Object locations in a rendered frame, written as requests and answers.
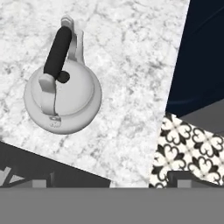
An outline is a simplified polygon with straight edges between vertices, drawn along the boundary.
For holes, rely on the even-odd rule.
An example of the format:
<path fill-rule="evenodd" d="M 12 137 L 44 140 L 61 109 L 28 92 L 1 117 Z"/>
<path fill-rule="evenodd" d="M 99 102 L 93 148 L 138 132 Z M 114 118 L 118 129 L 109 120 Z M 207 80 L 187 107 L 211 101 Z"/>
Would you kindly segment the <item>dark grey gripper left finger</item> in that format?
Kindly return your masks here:
<path fill-rule="evenodd" d="M 50 188 L 54 187 L 54 173 L 48 173 L 32 178 L 25 178 L 23 180 L 9 183 L 8 187 L 17 188 Z"/>

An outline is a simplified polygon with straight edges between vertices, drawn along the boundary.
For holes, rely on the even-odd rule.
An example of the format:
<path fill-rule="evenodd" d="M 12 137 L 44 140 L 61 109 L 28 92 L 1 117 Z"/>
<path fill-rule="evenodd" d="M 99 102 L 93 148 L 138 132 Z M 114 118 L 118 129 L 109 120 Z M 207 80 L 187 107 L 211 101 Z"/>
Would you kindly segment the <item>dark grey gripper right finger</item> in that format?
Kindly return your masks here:
<path fill-rule="evenodd" d="M 195 177 L 190 171 L 169 171 L 167 178 L 168 188 L 221 188 L 221 185 Z"/>

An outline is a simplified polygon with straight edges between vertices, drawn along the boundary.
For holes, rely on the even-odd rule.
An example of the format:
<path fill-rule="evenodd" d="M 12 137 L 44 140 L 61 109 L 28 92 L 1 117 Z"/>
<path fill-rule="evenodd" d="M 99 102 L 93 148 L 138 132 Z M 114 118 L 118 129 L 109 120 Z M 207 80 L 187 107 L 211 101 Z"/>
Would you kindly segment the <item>black hob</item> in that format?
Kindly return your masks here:
<path fill-rule="evenodd" d="M 111 183 L 107 178 L 0 142 L 0 188 L 52 172 L 54 188 L 109 188 Z"/>

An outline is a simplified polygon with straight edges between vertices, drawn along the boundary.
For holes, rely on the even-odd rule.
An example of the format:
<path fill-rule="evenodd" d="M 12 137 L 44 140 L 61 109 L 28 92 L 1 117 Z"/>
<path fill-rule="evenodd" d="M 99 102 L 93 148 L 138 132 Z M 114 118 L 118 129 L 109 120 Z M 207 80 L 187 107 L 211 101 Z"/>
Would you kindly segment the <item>dark blue cupboard front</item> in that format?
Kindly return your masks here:
<path fill-rule="evenodd" d="M 224 99 L 224 0 L 190 0 L 165 110 L 185 116 Z"/>

